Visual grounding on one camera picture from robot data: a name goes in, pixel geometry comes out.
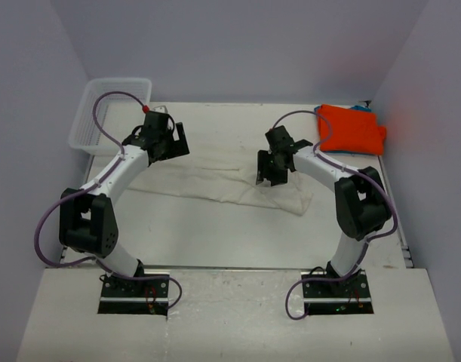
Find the white t shirt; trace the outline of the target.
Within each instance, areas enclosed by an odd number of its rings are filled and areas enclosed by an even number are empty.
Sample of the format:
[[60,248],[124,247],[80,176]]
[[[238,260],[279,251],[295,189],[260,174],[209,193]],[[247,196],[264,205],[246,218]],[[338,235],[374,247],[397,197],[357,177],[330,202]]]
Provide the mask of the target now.
[[264,207],[302,216],[314,193],[309,177],[289,173],[287,183],[256,184],[255,151],[215,155],[194,152],[181,158],[159,161],[139,174],[129,186],[138,192],[181,198],[200,198],[220,203]]

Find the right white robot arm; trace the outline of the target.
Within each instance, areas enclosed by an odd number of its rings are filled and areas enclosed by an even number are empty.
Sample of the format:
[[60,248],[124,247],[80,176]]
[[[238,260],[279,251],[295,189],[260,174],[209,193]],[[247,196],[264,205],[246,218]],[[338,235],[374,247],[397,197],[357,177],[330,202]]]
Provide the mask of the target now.
[[358,169],[327,158],[308,140],[295,141],[283,126],[270,129],[265,137],[269,148],[257,153],[257,185],[284,185],[290,173],[298,172],[333,192],[340,241],[325,274],[309,277],[307,283],[325,283],[331,295],[342,296],[352,288],[351,278],[370,242],[393,217],[380,174],[372,167]]

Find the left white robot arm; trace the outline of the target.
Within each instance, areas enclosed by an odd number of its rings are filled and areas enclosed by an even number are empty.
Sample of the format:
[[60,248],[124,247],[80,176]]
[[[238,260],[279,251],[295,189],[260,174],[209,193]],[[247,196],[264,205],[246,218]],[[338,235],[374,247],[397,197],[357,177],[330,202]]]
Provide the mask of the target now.
[[189,154],[183,124],[167,113],[148,111],[143,124],[121,143],[118,154],[80,189],[61,195],[59,241],[95,259],[129,296],[138,296],[154,278],[118,241],[114,206],[127,187],[149,166]]

